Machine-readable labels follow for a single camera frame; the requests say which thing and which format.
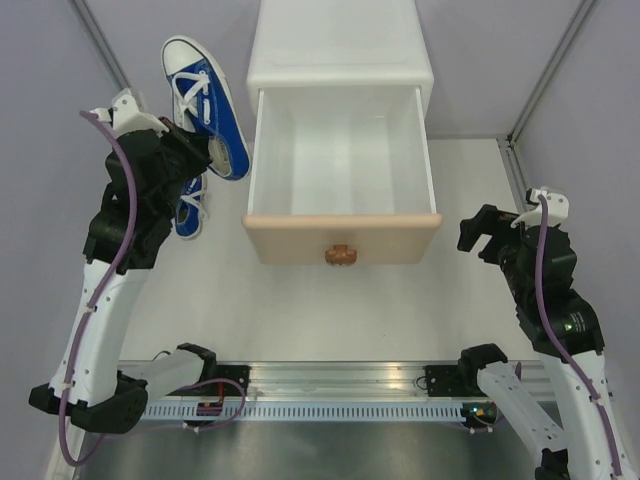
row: shoelace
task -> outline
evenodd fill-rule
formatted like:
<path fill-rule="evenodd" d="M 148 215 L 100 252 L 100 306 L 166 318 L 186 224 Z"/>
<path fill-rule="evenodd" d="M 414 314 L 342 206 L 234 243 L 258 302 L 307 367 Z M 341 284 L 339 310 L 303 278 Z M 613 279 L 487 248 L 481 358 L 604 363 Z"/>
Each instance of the shoelace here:
<path fill-rule="evenodd" d="M 188 195 L 180 195 L 180 200 L 182 200 L 184 203 L 188 203 L 189 205 L 196 207 L 198 209 L 198 215 L 200 216 L 200 218 L 207 219 L 209 218 L 209 214 L 202 206 L 202 203 L 196 200 L 196 197 L 199 195 L 201 196 L 200 198 L 202 198 L 202 196 L 204 195 L 204 191 L 198 190 L 197 192 L 193 192 Z"/>
<path fill-rule="evenodd" d="M 195 83 L 191 86 L 189 90 L 186 91 L 184 95 L 178 89 L 178 80 L 193 80 Z M 198 73 L 187 73 L 187 72 L 179 72 L 176 73 L 171 79 L 171 89 L 173 90 L 173 95 L 175 96 L 178 103 L 178 114 L 180 116 L 184 115 L 184 112 L 188 111 L 195 118 L 198 117 L 198 100 L 196 95 L 202 90 L 202 93 L 205 95 L 209 94 L 209 76 L 201 70 Z M 205 98 L 203 100 L 203 120 L 207 125 L 210 122 L 211 116 L 211 105 L 209 103 L 209 99 Z"/>

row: wooden knob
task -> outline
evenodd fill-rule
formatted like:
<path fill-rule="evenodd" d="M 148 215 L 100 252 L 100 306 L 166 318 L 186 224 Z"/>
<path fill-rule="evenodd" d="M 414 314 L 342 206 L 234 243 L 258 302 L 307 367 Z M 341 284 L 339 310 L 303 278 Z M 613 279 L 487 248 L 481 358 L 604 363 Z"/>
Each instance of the wooden knob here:
<path fill-rule="evenodd" d="M 324 252 L 324 260 L 332 267 L 349 267 L 356 263 L 358 252 L 347 245 L 334 245 Z"/>

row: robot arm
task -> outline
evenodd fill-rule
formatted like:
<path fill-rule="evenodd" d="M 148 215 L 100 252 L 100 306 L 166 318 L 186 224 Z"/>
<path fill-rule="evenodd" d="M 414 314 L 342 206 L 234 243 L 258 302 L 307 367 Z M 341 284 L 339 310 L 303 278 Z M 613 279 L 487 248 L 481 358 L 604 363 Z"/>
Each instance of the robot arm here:
<path fill-rule="evenodd" d="M 71 338 L 55 375 L 31 391 L 29 403 L 57 414 L 68 390 L 66 414 L 71 423 L 94 433 L 126 433 L 138 422 L 147 403 L 215 375 L 213 352 L 196 345 L 177 347 L 170 356 L 145 367 L 122 372 L 118 360 L 138 294 L 149 277 L 160 246 L 171 232 L 171 219 L 184 184 L 211 162 L 208 138 L 185 132 L 167 119 L 144 113 L 131 89 L 116 96 L 112 108 L 94 112 L 109 122 L 126 154 L 136 186 L 137 215 L 131 243 L 114 262 L 128 222 L 129 195 L 118 157 L 106 159 L 111 182 L 100 212 L 89 226 L 83 254 L 84 285 Z M 73 343 L 90 297 L 112 264 L 116 273 L 105 285 L 77 348 L 71 382 L 65 382 Z"/>
<path fill-rule="evenodd" d="M 536 301 L 534 269 L 542 218 L 539 195 L 547 199 L 552 227 L 546 235 L 542 291 L 547 328 L 555 335 L 555 342 L 547 334 Z M 475 217 L 463 220 L 458 250 L 469 252 L 482 234 L 490 236 L 479 257 L 499 265 L 507 280 L 520 327 L 549 375 L 564 431 L 533 405 L 535 402 L 503 363 L 506 357 L 495 345 L 463 351 L 460 372 L 465 384 L 488 395 L 515 428 L 539 466 L 537 480 L 637 479 L 611 410 L 598 318 L 571 288 L 577 257 L 568 235 L 558 228 L 567 218 L 568 201 L 545 188 L 530 190 L 528 200 L 537 207 L 521 216 L 485 205 Z M 568 357 L 560 353 L 558 345 Z M 584 378 L 578 371 L 584 372 Z M 588 387 L 585 379 L 591 384 Z M 616 463 L 618 472 L 613 467 Z"/>

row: gray wall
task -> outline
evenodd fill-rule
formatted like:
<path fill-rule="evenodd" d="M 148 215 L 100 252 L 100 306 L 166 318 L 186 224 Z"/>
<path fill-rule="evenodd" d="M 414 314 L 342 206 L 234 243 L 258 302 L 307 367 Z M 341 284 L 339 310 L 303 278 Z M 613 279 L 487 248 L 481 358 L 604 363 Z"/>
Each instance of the gray wall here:
<path fill-rule="evenodd" d="M 562 187 L 576 287 L 598 312 L 610 384 L 640 447 L 640 2 L 607 0 L 569 52 L 520 144 L 532 184 Z"/>
<path fill-rule="evenodd" d="M 154 113 L 171 113 L 159 61 L 162 44 L 172 35 L 189 35 L 224 69 L 240 124 L 253 137 L 255 119 L 245 81 L 260 0 L 88 3 L 129 80 L 144 90 Z M 507 133 L 579 3 L 416 0 L 435 76 L 427 133 Z"/>
<path fill-rule="evenodd" d="M 27 405 L 66 345 L 108 146 L 78 117 L 116 93 L 64 1 L 0 5 L 0 465 L 42 478 L 55 419 Z"/>

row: white drawer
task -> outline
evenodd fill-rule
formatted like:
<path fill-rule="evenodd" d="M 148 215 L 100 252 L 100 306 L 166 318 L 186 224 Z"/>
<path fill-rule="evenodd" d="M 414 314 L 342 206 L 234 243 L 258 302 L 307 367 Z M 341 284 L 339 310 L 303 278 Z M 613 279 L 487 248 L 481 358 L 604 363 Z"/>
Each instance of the white drawer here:
<path fill-rule="evenodd" d="M 442 224 L 423 122 L 414 86 L 261 90 L 242 221 L 260 260 L 419 262 Z"/>

